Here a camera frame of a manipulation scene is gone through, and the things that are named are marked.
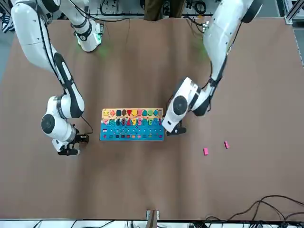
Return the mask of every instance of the blue puzzle board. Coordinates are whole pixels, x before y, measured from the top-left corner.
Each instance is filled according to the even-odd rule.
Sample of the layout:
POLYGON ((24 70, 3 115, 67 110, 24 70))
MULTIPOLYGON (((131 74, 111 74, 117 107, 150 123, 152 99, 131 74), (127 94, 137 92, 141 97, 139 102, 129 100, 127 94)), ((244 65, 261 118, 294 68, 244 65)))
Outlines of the blue puzzle board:
POLYGON ((101 141, 163 141, 162 108, 103 109, 101 141))

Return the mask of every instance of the shape sorting board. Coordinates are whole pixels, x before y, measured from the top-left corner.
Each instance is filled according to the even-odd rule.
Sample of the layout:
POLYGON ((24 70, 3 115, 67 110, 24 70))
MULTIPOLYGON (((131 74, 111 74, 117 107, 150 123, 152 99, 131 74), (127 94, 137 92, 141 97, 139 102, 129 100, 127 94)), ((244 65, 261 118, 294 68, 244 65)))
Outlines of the shape sorting board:
POLYGON ((162 108, 104 108, 101 141, 162 141, 162 108))

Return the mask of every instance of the cable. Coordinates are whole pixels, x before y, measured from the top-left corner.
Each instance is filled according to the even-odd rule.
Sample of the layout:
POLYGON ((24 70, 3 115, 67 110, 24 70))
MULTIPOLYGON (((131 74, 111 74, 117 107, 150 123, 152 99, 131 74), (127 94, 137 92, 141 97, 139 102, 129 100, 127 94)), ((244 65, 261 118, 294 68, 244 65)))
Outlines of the cable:
POLYGON ((93 17, 91 14, 88 14, 81 8, 79 8, 72 0, 69 0, 69 1, 74 5, 74 7, 81 14, 81 16, 83 16, 85 18, 93 18, 95 20, 100 20, 100 21, 104 21, 104 22, 118 22, 118 21, 123 21, 123 20, 130 20, 130 18, 123 18, 123 19, 119 19, 119 20, 104 20, 104 19, 96 18, 96 17, 93 17))
POLYGON ((203 27, 203 25, 202 25, 202 24, 200 24, 200 23, 196 22, 194 19, 192 19, 192 18, 191 18, 191 17, 189 17, 189 16, 184 16, 184 18, 189 19, 189 20, 190 20, 192 23, 196 24, 197 26, 201 26, 201 27, 203 27))
POLYGON ((75 220, 74 223, 72 224, 71 228, 73 228, 73 226, 75 225, 75 223, 77 222, 78 220, 75 220))
POLYGON ((86 133, 86 134, 93 134, 94 133, 94 130, 93 130, 93 127, 91 126, 91 124, 89 124, 89 122, 83 117, 81 116, 81 118, 86 122, 87 125, 89 125, 89 127, 91 128, 91 132, 89 133, 86 133))
POLYGON ((304 203, 300 202, 300 201, 297 201, 295 199, 292 199, 290 197, 287 197, 287 196, 282 196, 282 195, 268 195, 268 196, 264 196, 261 200, 264 200, 264 199, 267 199, 267 198, 272 198, 272 197, 279 197, 279 198, 284 198, 284 199, 287 199, 287 200, 290 200, 290 201, 293 201, 297 204, 300 204, 302 206, 304 206, 304 203))
POLYGON ((42 31, 42 26, 41 26, 41 21, 40 21, 40 13, 39 13, 39 10, 38 10, 37 7, 38 7, 38 1, 36 0, 36 12, 37 12, 37 17, 38 17, 38 22, 39 22, 39 28, 40 28, 40 34, 41 34, 41 38, 42 38, 43 47, 44 47, 45 53, 46 53, 46 55, 47 55, 47 60, 48 60, 49 64, 51 65, 51 68, 52 68, 54 74, 56 75, 56 77, 57 77, 58 80, 59 80, 58 74, 57 74, 56 70, 54 69, 54 67, 53 67, 53 65, 52 65, 52 62, 51 62, 51 60, 49 59, 49 56, 48 56, 48 50, 47 50, 46 43, 45 43, 45 41, 44 41, 44 36, 43 36, 43 31, 42 31))
POLYGON ((246 209, 246 210, 244 210, 244 211, 242 211, 242 212, 236 213, 236 214, 232 215, 230 218, 228 218, 227 220, 222 220, 222 221, 220 221, 220 222, 225 223, 225 222, 228 222, 228 221, 232 220, 235 216, 246 214, 247 212, 249 212, 249 211, 250 211, 257 203, 259 203, 259 202, 260 202, 260 203, 264 203, 264 204, 269 205, 268 203, 266 203, 266 202, 264 202, 264 201, 262 201, 262 200, 257 200, 257 201, 255 201, 248 209, 246 209))
POLYGON ((195 4, 194 4, 194 10, 195 10, 198 14, 203 15, 203 14, 206 13, 206 11, 207 11, 206 3, 203 2, 203 1, 200 1, 200 0, 199 0, 199 1, 196 1, 195 4), (203 8, 204 8, 203 11, 199 10, 198 5, 202 5, 202 6, 203 6, 203 8))
MULTIPOLYGON (((254 220, 255 217, 256 217, 256 215, 257 215, 257 211, 258 211, 259 206, 260 206, 261 203, 264 203, 264 204, 268 205, 269 207, 271 207, 272 209, 274 209, 274 210, 277 212, 277 214, 278 214, 279 216, 281 215, 281 216, 283 217, 283 219, 284 219, 283 225, 279 226, 279 228, 280 228, 280 227, 284 228, 285 222, 286 222, 290 217, 292 217, 292 216, 294 216, 294 215, 304 214, 304 212, 296 212, 296 213, 289 214, 289 215, 287 215, 287 216, 285 217, 277 208, 275 208, 275 207, 272 206, 271 204, 269 204, 269 203, 263 201, 264 199, 273 198, 273 197, 284 198, 284 199, 290 200, 290 201, 295 202, 295 203, 297 203, 297 204, 299 204, 299 205, 301 205, 301 206, 304 207, 304 203, 303 203, 303 202, 297 201, 297 200, 292 199, 292 198, 287 197, 287 196, 283 196, 283 195, 267 195, 267 196, 264 196, 262 199, 255 201, 248 209, 246 209, 246 210, 244 210, 244 211, 242 211, 242 212, 239 212, 239 213, 236 213, 236 214, 232 215, 232 216, 231 216, 230 218, 228 218, 227 220, 212 221, 212 223, 219 223, 219 222, 220 222, 220 223, 225 223, 225 222, 228 222, 228 221, 232 220, 235 216, 242 215, 242 214, 245 214, 245 213, 249 212, 256 204, 258 204, 257 207, 256 207, 256 211, 255 211, 255 213, 254 213, 253 219, 252 219, 252 220, 254 220)), ((210 219, 210 218, 215 218, 215 219, 218 220, 218 218, 217 218, 217 217, 214 217, 214 216, 209 216, 209 217, 206 218, 206 220, 208 220, 208 219, 210 219)), ((260 221, 260 223, 251 224, 251 225, 249 226, 249 228, 252 228, 254 225, 257 226, 257 225, 261 224, 261 222, 267 224, 267 223, 264 222, 264 221, 260 221)))
POLYGON ((38 223, 36 223, 33 228, 36 228, 40 223, 42 222, 42 220, 40 220, 38 223))
POLYGON ((234 42, 236 41, 236 39, 237 39, 237 36, 238 36, 238 32, 239 32, 239 29, 241 28, 241 25, 242 25, 242 22, 240 23, 240 25, 239 25, 239 27, 238 27, 238 30, 237 30, 237 33, 236 33, 236 35, 234 36, 234 39, 233 39, 233 41, 232 41, 232 43, 231 43, 231 45, 229 46, 229 48, 228 48, 228 53, 230 52, 230 50, 232 49, 232 46, 234 45, 234 42))
POLYGON ((107 222, 106 224, 102 225, 101 227, 82 227, 82 228, 103 228, 107 225, 109 225, 110 223, 114 222, 114 220, 110 221, 110 222, 107 222))
POLYGON ((290 217, 294 216, 294 215, 303 215, 304 212, 296 212, 296 213, 292 213, 286 216, 285 221, 287 221, 287 219, 289 219, 290 217))

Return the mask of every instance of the brown table surface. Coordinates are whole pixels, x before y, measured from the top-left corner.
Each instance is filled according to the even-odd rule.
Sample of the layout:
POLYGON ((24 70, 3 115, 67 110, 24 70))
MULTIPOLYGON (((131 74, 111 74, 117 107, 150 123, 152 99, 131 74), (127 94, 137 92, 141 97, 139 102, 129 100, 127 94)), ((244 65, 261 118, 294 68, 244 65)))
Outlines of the brown table surface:
MULTIPOLYGON (((242 25, 211 112, 188 114, 188 132, 163 142, 99 141, 101 110, 164 107, 185 76, 204 85, 210 67, 197 30, 185 19, 107 23, 93 53, 81 50, 68 21, 52 23, 50 36, 95 131, 80 156, 57 155, 40 120, 61 86, 15 38, 0 87, 1 218, 145 219, 157 209, 161 219, 227 219, 267 194, 304 201, 304 70, 284 19, 242 25)), ((257 219, 279 220, 265 205, 257 219)))

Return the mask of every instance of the pink block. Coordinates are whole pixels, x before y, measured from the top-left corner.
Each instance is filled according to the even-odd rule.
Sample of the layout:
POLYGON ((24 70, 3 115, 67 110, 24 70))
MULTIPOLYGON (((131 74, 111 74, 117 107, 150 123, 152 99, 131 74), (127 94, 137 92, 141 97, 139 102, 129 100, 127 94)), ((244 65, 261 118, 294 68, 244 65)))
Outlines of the pink block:
POLYGON ((229 144, 228 144, 227 141, 225 141, 224 144, 225 144, 226 149, 229 149, 229 148, 230 148, 230 146, 229 146, 229 144))
POLYGON ((209 154, 208 148, 204 148, 204 155, 208 155, 208 154, 209 154))

